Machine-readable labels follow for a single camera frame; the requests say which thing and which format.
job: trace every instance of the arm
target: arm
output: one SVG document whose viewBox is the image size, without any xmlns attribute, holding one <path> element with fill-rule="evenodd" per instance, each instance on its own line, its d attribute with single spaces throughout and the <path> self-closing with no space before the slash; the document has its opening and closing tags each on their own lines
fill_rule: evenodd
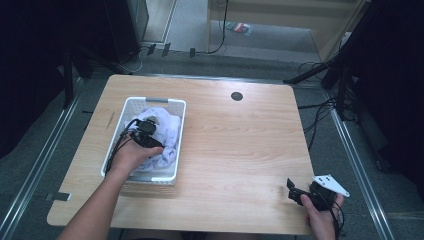
<svg viewBox="0 0 424 240">
<path fill-rule="evenodd" d="M 162 148 L 142 148 L 133 140 L 123 139 L 112 167 L 103 182 L 71 219 L 59 239 L 106 239 L 112 222 L 119 192 L 132 170 L 148 157 L 157 155 Z"/>
<path fill-rule="evenodd" d="M 311 199 L 305 194 L 300 196 L 300 200 L 303 203 L 303 206 L 308 212 L 308 220 L 312 227 L 312 233 L 315 239 L 317 240 L 332 240 L 336 239 L 333 217 L 329 211 L 319 212 L 313 205 Z M 337 194 L 334 204 L 333 212 L 336 217 L 339 216 L 339 207 L 343 205 L 344 198 L 342 195 Z"/>
</svg>

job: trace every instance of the fingers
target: fingers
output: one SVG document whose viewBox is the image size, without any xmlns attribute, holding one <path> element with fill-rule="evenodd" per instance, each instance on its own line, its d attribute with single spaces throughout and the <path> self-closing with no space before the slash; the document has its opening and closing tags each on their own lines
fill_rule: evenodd
<svg viewBox="0 0 424 240">
<path fill-rule="evenodd" d="M 305 223 L 306 223 L 306 225 L 311 227 L 311 217 L 309 216 L 309 214 L 306 214 L 306 216 L 305 216 Z"/>
<path fill-rule="evenodd" d="M 316 214 L 318 210 L 315 208 L 314 204 L 312 203 L 311 199 L 305 195 L 300 195 L 300 200 L 302 201 L 303 206 L 306 208 L 306 211 L 309 215 Z"/>
<path fill-rule="evenodd" d="M 335 201 L 335 204 L 333 204 L 333 208 L 339 209 L 339 207 L 342 207 L 342 205 L 344 203 L 343 195 L 341 195 L 340 193 L 337 193 L 336 200 L 334 200 L 334 201 Z"/>
<path fill-rule="evenodd" d="M 121 142 L 119 143 L 119 147 L 123 147 L 130 140 L 131 140 L 131 137 L 128 134 L 124 135 L 121 139 Z"/>
<path fill-rule="evenodd" d="M 161 154 L 163 152 L 163 148 L 161 147 L 147 148 L 147 151 L 149 152 L 150 156 L 155 156 L 155 155 Z"/>
</svg>

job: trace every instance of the black device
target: black device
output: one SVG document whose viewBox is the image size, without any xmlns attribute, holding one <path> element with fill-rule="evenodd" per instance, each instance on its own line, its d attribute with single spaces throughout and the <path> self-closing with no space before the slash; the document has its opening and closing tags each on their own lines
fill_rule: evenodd
<svg viewBox="0 0 424 240">
<path fill-rule="evenodd" d="M 311 199 L 312 203 L 318 211 L 330 210 L 333 206 L 334 200 L 336 199 L 335 192 L 322 187 L 315 181 L 309 185 L 310 192 L 295 188 L 295 185 L 290 180 L 290 178 L 287 178 L 287 187 L 290 190 L 290 199 L 295 201 L 300 206 L 303 206 L 302 201 L 300 200 L 300 195 L 305 194 Z"/>
<path fill-rule="evenodd" d="M 152 135 L 156 132 L 156 123 L 151 119 L 141 121 L 136 119 L 137 128 L 130 133 L 131 138 L 144 148 L 162 147 L 162 143 L 154 139 Z"/>
<path fill-rule="evenodd" d="M 136 129 L 129 131 L 128 129 L 133 125 L 133 123 L 136 123 Z M 154 148 L 154 147 L 161 147 L 161 142 L 154 139 L 152 135 L 156 132 L 156 122 L 153 118 L 147 118 L 146 120 L 142 121 L 140 119 L 133 119 L 127 127 L 125 127 L 124 131 L 121 132 L 119 140 L 116 142 L 115 147 L 113 148 L 112 154 L 110 155 L 109 159 L 107 160 L 105 173 L 107 174 L 110 170 L 110 167 L 112 166 L 113 158 L 115 157 L 116 153 L 119 151 L 119 149 L 128 141 L 124 142 L 121 145 L 122 140 L 124 137 L 128 134 L 134 142 L 136 142 L 138 145 L 144 148 Z"/>
<path fill-rule="evenodd" d="M 135 32 L 137 26 L 134 26 L 133 22 L 132 12 L 134 9 L 132 9 L 131 1 L 94 1 L 92 6 L 96 6 L 97 10 L 92 11 L 90 15 L 93 22 L 96 23 L 96 25 L 91 23 L 93 30 L 96 31 L 91 41 L 91 50 L 109 61 L 127 62 L 139 51 Z"/>
</svg>

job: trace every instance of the gray floor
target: gray floor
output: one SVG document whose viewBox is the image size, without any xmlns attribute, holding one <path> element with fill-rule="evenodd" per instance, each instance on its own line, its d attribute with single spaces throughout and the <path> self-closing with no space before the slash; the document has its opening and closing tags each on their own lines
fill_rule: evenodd
<svg viewBox="0 0 424 240">
<path fill-rule="evenodd" d="M 189 52 L 206 50 L 207 1 L 178 0 L 166 43 L 171 50 Z M 309 29 L 251 24 L 249 35 L 226 30 L 223 47 L 216 55 L 279 60 L 285 62 L 320 62 Z M 222 41 L 222 21 L 211 22 L 209 51 Z"/>
<path fill-rule="evenodd" d="M 193 8 L 188 6 L 188 0 L 179 0 L 174 15 L 174 24 L 181 26 L 177 21 L 184 21 L 184 12 L 181 9 Z M 185 30 L 172 27 L 168 35 L 168 42 L 172 42 L 174 50 L 183 50 L 190 47 L 202 50 L 205 34 L 194 30 L 194 25 L 202 26 L 201 21 L 191 20 L 185 24 Z M 187 27 L 193 27 L 194 37 L 187 34 Z M 253 33 L 261 31 L 260 26 L 254 26 Z M 295 38 L 297 30 L 288 31 Z M 153 55 L 141 54 L 142 69 L 136 74 L 171 74 L 188 76 L 209 76 L 209 78 L 233 78 L 239 81 L 255 81 L 262 83 L 281 84 L 282 79 L 289 79 L 298 75 L 298 67 L 304 62 L 319 60 L 310 45 L 310 40 L 302 31 L 297 32 L 299 40 L 296 42 L 300 48 L 290 48 L 290 43 L 281 51 L 290 54 L 280 54 L 280 50 L 261 51 L 260 47 L 252 47 L 256 43 L 249 43 L 255 36 L 239 35 L 235 39 L 228 37 L 227 50 L 224 54 L 214 56 L 198 55 L 189 58 L 188 53 L 170 53 L 168 57 L 161 57 L 160 50 Z M 257 48 L 254 55 L 249 55 L 250 48 Z M 137 67 L 139 64 L 134 59 L 127 67 Z M 38 183 L 32 197 L 27 202 L 26 210 L 20 218 L 12 239 L 52 239 L 62 228 L 52 227 L 46 223 L 46 217 L 51 207 L 51 202 L 45 201 L 44 196 L 49 192 L 59 189 L 72 157 L 84 134 L 85 126 L 90 120 L 90 113 L 95 109 L 104 85 L 111 72 L 107 69 L 93 65 L 96 72 L 92 79 L 84 80 L 81 95 L 75 111 L 64 129 L 62 137 L 56 146 L 50 161 Z M 299 106 L 317 104 L 326 100 L 326 93 L 319 87 L 319 79 L 311 78 L 295 86 L 295 96 Z M 20 187 L 37 160 L 38 154 L 46 142 L 55 121 L 62 113 L 63 94 L 59 95 L 46 109 L 44 114 L 34 123 L 31 129 L 15 150 L 0 159 L 0 216 L 3 219 L 10 204 L 18 194 Z M 316 109 L 301 110 L 300 117 L 304 127 L 312 123 Z M 360 125 L 355 122 L 346 122 L 350 137 L 355 143 L 356 150 L 361 159 L 361 164 L 375 190 L 385 215 L 396 239 L 424 239 L 424 204 L 419 199 L 415 187 L 402 175 L 384 174 L 377 170 L 373 153 L 364 137 Z M 305 136 L 309 142 L 310 134 Z M 323 119 L 317 129 L 315 142 L 310 151 L 314 172 L 317 175 L 332 174 L 351 193 L 343 210 L 346 215 L 342 239 L 379 239 L 380 235 L 373 221 L 373 214 L 367 205 L 358 178 L 353 171 L 349 155 L 340 139 L 338 130 L 331 116 Z M 120 230 L 112 229 L 109 239 L 117 239 Z M 262 235 L 262 239 L 293 239 L 286 235 Z M 309 236 L 298 236 L 297 239 L 311 239 Z"/>
</svg>

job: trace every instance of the hand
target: hand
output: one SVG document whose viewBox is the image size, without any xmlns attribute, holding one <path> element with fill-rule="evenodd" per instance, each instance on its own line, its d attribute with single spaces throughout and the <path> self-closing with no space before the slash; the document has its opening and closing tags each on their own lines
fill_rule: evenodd
<svg viewBox="0 0 424 240">
<path fill-rule="evenodd" d="M 163 152 L 163 148 L 143 148 L 138 145 L 129 135 L 123 137 L 120 149 L 115 154 L 109 172 L 118 172 L 129 176 L 131 172 L 139 167 L 144 160 Z"/>
<path fill-rule="evenodd" d="M 313 205 L 311 199 L 305 194 L 300 196 L 300 200 L 308 213 L 307 220 L 312 227 L 312 233 L 317 240 L 336 239 L 334 220 L 330 211 L 319 212 Z M 337 194 L 336 203 L 333 205 L 333 213 L 336 218 L 339 217 L 339 207 L 343 205 L 344 197 Z"/>
</svg>

